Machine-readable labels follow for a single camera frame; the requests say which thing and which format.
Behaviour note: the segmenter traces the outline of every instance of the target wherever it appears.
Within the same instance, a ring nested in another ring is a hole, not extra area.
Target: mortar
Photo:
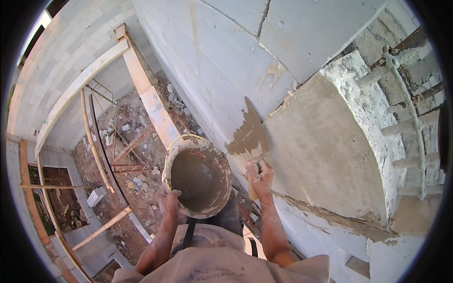
[[[232,176],[225,155],[207,139],[183,135],[167,153],[164,178],[170,190],[180,190],[181,211],[192,218],[216,215],[228,202]]]

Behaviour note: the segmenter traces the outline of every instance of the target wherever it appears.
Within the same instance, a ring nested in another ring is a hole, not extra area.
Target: shirt
[[[117,269],[112,283],[329,282],[328,255],[317,255],[281,268],[278,264],[246,254],[244,239],[219,226],[196,224],[191,247],[179,250],[187,226],[178,226],[170,259],[166,263],[146,276],[131,269]]]

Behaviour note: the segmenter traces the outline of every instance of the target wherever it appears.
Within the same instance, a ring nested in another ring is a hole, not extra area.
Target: bucket handle
[[[179,139],[179,138],[183,138],[183,137],[188,137],[188,136],[191,136],[191,137],[196,137],[196,138],[199,138],[199,139],[202,139],[202,137],[200,136],[197,136],[196,134],[183,134],[183,135],[180,135],[178,137],[176,137],[170,144],[169,146],[169,149],[167,150],[167,156],[165,156],[165,165],[164,165],[164,180],[165,180],[165,184],[167,185],[167,188],[169,189],[169,191],[171,192],[172,189],[170,188],[170,185],[169,185],[169,182],[167,180],[167,159],[169,157],[169,152],[171,150],[171,147],[173,146],[174,142]]]

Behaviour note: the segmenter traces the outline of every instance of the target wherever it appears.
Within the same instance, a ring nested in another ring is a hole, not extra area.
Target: trowel
[[[266,157],[267,153],[270,151],[269,140],[267,139],[266,132],[264,131],[263,125],[261,124],[261,120],[258,117],[255,109],[253,108],[250,99],[245,96],[244,97],[247,106],[247,123],[249,124],[249,132],[246,137],[241,141],[247,148],[246,145],[248,144],[258,144],[256,149],[249,151],[250,155],[247,155],[246,159],[253,163],[256,163],[258,160]],[[253,189],[251,176],[248,176],[249,182],[249,198],[251,200],[258,199],[258,196]]]

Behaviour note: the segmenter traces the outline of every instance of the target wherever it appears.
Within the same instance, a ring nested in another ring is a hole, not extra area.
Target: hand
[[[182,194],[179,190],[172,190],[168,193],[167,184],[162,182],[159,190],[154,194],[154,198],[159,203],[160,211],[163,216],[178,216],[178,196]]]
[[[246,179],[251,176],[252,186],[260,201],[267,198],[272,198],[272,192],[270,190],[272,186],[272,178],[274,177],[274,171],[272,167],[264,160],[258,160],[258,165],[247,161],[246,164]]]

